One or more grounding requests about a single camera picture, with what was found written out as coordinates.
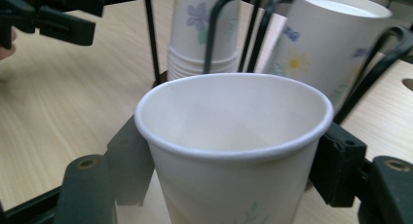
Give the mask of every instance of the paper cup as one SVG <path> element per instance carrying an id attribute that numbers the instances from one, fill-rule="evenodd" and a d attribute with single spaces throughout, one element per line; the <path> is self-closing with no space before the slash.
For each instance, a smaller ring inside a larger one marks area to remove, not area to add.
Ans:
<path id="1" fill-rule="evenodd" d="M 210 12 L 218 0 L 175 0 L 169 44 L 180 54 L 204 61 Z M 219 14 L 213 60 L 236 53 L 240 1 L 228 3 Z"/>
<path id="2" fill-rule="evenodd" d="M 332 117 L 316 89 L 250 73 L 164 83 L 134 115 L 179 224 L 291 223 Z"/>
<path id="3" fill-rule="evenodd" d="M 225 60 L 213 61 L 209 73 L 231 73 L 237 69 L 238 57 L 233 55 Z M 168 51 L 168 80 L 204 74 L 204 62 L 180 55 L 174 48 Z"/>
<path id="4" fill-rule="evenodd" d="M 337 112 L 391 15 L 368 0 L 294 0 L 264 73 L 317 88 Z"/>

